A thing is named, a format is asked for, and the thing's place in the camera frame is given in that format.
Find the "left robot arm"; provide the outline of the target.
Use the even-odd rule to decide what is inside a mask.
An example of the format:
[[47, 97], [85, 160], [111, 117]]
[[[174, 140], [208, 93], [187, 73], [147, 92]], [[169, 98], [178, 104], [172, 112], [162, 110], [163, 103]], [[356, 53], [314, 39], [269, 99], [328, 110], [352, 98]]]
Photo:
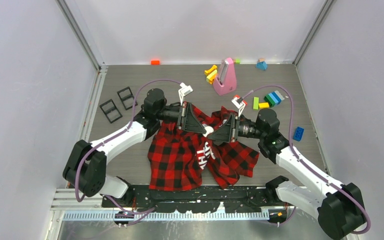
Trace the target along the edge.
[[62, 172], [63, 178], [86, 197], [107, 195], [114, 197], [121, 207], [128, 207], [133, 202], [133, 193], [126, 181], [107, 175], [107, 165], [123, 151], [153, 136], [160, 129], [161, 121], [203, 137], [214, 131], [199, 122], [191, 103], [181, 101], [168, 105], [163, 90], [153, 88], [147, 92], [140, 112], [126, 126], [99, 140], [76, 142]]

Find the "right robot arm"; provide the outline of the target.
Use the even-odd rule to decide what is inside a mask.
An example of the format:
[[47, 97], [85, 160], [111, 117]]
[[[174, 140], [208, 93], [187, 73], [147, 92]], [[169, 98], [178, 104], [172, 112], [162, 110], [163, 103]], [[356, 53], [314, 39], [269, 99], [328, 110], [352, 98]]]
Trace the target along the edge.
[[301, 209], [316, 219], [333, 240], [370, 230], [371, 220], [361, 190], [354, 183], [343, 184], [316, 167], [281, 134], [279, 127], [276, 112], [265, 108], [258, 112], [255, 121], [240, 120], [230, 114], [207, 136], [225, 143], [233, 143], [239, 137], [258, 139], [260, 153], [303, 184], [304, 187], [299, 187], [283, 176], [267, 182], [265, 198], [271, 205], [286, 202]]

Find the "red black plaid shirt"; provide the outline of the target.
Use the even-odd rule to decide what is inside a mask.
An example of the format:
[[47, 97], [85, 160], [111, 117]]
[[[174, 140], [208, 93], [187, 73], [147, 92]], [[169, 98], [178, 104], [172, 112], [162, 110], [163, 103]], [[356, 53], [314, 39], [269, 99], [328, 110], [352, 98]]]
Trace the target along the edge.
[[216, 143], [163, 120], [148, 150], [149, 188], [169, 192], [192, 190], [202, 185], [202, 173], [207, 169], [225, 189], [236, 184], [241, 176], [252, 177], [259, 155], [239, 141]]

